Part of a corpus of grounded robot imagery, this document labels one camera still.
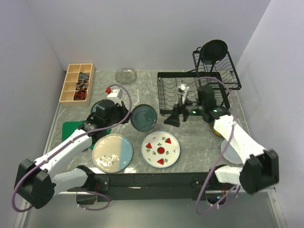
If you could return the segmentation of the black ceramic plate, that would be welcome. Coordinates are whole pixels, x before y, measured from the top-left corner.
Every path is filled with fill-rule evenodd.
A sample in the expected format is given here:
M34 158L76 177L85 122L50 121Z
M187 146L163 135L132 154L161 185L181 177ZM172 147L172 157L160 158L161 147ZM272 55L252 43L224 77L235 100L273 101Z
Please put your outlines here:
M219 39L211 40L205 43L199 51L199 59L206 65L213 65L221 61L228 52L226 42Z

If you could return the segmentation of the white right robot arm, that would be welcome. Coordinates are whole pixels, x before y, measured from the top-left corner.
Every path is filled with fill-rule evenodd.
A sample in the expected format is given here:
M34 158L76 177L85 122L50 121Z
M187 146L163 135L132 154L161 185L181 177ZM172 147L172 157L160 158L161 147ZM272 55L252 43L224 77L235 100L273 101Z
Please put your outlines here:
M189 86L181 84L177 88L181 100L173 107L172 114L164 124L179 127L180 114L183 115L183 121L189 115L200 115L212 130L227 140L226 147L233 148L243 163L242 168L224 165L211 169L208 179L211 188L218 190L229 183L240 185L248 194L254 194L279 182L278 154L253 140L227 108L217 105L212 87L200 87L195 102L187 99Z

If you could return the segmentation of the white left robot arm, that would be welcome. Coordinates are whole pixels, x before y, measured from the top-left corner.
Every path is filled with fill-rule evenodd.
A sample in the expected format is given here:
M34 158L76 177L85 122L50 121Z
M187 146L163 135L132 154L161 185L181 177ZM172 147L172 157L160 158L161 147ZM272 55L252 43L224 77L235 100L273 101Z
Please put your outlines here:
M40 209L48 204L53 196L69 189L81 188L92 193L96 180L95 173L90 168L80 165L64 173L57 173L57 170L106 136L107 130L127 123L130 113L122 101L115 103L103 99L97 103L95 112L59 146L34 161L25 159L21 162L11 199L14 210L23 211L15 204L16 195L30 203L31 208Z

